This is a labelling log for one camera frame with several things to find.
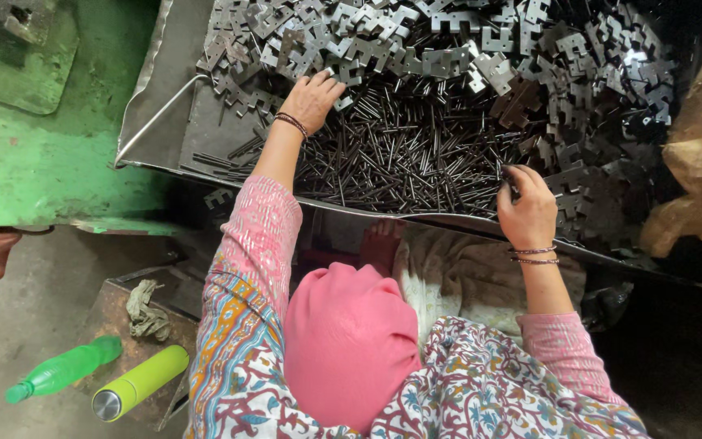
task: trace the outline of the concrete floor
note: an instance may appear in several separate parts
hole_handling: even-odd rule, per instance
[[[185,410],[156,434],[129,419],[98,421],[90,398],[74,388],[15,405],[4,401],[7,387],[76,345],[104,279],[169,260],[167,244],[163,237],[93,235],[58,226],[15,245],[0,280],[0,437],[180,437]]]

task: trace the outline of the metal wire handle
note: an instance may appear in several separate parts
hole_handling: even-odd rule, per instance
[[[180,90],[178,90],[177,93],[175,93],[175,96],[172,96],[172,99],[170,99],[169,101],[167,101],[167,103],[164,104],[164,106],[161,107],[161,109],[160,109],[158,112],[156,112],[156,114],[154,114],[153,117],[151,117],[151,120],[149,120],[147,124],[145,124],[142,128],[140,128],[140,130],[134,135],[134,137],[132,137],[132,138],[126,143],[126,145],[123,145],[123,148],[121,148],[121,151],[115,156],[115,161],[113,161],[113,163],[112,163],[113,169],[117,169],[117,170],[118,170],[118,169],[121,169],[121,168],[123,167],[123,166],[120,166],[120,167],[119,167],[119,166],[118,166],[118,162],[119,162],[119,161],[123,158],[123,156],[131,149],[132,145],[134,145],[135,142],[137,142],[138,140],[140,140],[140,137],[142,137],[142,135],[145,134],[145,131],[147,131],[148,128],[150,128],[151,125],[153,125],[153,123],[156,121],[156,119],[158,119],[158,117],[159,117],[162,113],[164,113],[165,111],[167,111],[167,109],[170,107],[170,105],[172,105],[173,103],[175,103],[175,100],[177,100],[177,98],[178,98],[180,95],[182,95],[183,92],[186,91],[189,87],[191,87],[191,84],[193,84],[194,82],[196,82],[198,79],[208,79],[208,80],[212,80],[212,78],[210,78],[208,75],[202,75],[202,74],[198,74],[198,75],[196,75],[195,77],[191,78],[191,79],[189,80],[189,82],[186,83],[186,85],[184,85]]]

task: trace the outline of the green plastic bottle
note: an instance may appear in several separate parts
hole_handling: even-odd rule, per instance
[[[99,365],[117,359],[121,350],[121,337],[113,335],[73,348],[35,367],[25,380],[7,389],[5,401],[15,404],[32,396],[56,393],[90,375]]]

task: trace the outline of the woman's left hand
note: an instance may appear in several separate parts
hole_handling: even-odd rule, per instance
[[[345,90],[346,85],[332,79],[329,70],[322,70],[313,78],[299,78],[278,111],[297,119],[312,135],[324,125],[329,109]]]

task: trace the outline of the foot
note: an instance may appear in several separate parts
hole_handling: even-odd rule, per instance
[[[391,277],[404,228],[405,223],[396,219],[380,219],[367,227],[359,247],[361,265],[373,265],[380,275]]]

